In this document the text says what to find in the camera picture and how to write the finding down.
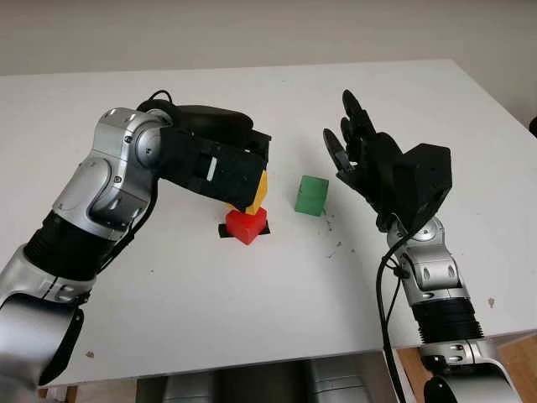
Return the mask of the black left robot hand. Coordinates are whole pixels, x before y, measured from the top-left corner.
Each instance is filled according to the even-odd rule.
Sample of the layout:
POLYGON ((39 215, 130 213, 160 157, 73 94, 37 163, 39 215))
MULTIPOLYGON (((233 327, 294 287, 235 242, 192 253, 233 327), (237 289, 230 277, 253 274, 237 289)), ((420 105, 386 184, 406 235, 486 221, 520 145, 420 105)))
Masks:
POLYGON ((269 162, 271 137, 253 128, 253 120, 238 111, 202 105, 183 105, 172 108, 172 119, 194 135, 248 150, 269 162))

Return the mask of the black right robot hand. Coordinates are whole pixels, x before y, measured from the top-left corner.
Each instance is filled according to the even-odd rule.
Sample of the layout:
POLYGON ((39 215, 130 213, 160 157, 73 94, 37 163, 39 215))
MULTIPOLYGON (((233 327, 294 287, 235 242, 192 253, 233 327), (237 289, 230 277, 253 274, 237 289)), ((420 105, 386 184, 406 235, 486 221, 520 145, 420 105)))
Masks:
POLYGON ((396 218, 393 164, 402 151, 394 139, 373 126, 366 109, 349 90, 342 93, 346 116, 340 127, 344 143, 323 130, 336 177, 359 193, 377 213, 378 230, 386 233, 396 218))

